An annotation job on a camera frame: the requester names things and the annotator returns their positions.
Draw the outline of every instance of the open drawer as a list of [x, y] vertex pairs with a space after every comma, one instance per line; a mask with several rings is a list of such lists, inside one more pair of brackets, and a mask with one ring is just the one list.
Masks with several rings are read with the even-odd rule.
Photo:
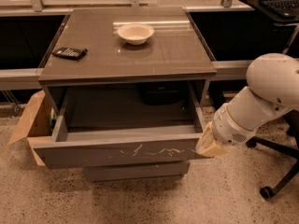
[[136, 84], [68, 87], [52, 141], [34, 150], [49, 168], [204, 158], [195, 151], [201, 108], [187, 87], [171, 105], [145, 105]]

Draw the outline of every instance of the floor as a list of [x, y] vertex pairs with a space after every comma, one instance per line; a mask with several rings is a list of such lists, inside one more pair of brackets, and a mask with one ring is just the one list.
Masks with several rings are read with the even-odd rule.
[[[206, 99], [206, 121], [214, 111]], [[10, 114], [0, 105], [0, 223], [297, 223], [298, 176], [270, 201], [259, 194], [294, 164], [266, 147], [229, 147], [226, 155], [192, 161], [182, 178], [90, 183], [79, 169], [36, 166], [24, 140], [9, 146], [20, 117]], [[258, 133], [295, 147], [287, 129], [278, 119]]]

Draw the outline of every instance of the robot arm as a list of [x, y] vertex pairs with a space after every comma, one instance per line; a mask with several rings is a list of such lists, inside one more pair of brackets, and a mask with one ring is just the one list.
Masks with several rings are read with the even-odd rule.
[[196, 151], [213, 157], [227, 144], [244, 144], [259, 127], [299, 110], [299, 62], [282, 54], [254, 60], [246, 73], [248, 86], [223, 104], [206, 126]]

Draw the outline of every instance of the brown tabletop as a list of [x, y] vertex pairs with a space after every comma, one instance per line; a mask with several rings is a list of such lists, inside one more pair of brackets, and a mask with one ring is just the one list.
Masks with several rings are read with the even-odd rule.
[[[140, 46], [117, 35], [127, 23], [146, 23], [155, 33]], [[188, 16], [181, 7], [75, 9], [56, 46], [87, 49], [80, 61], [50, 55], [43, 85], [122, 83], [197, 79], [216, 74]]]

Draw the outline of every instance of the white bowl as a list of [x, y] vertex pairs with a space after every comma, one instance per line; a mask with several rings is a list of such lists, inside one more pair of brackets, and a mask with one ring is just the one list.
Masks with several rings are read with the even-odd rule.
[[131, 23], [123, 25], [118, 30], [118, 35], [131, 45], [141, 45], [154, 33], [151, 26], [147, 24]]

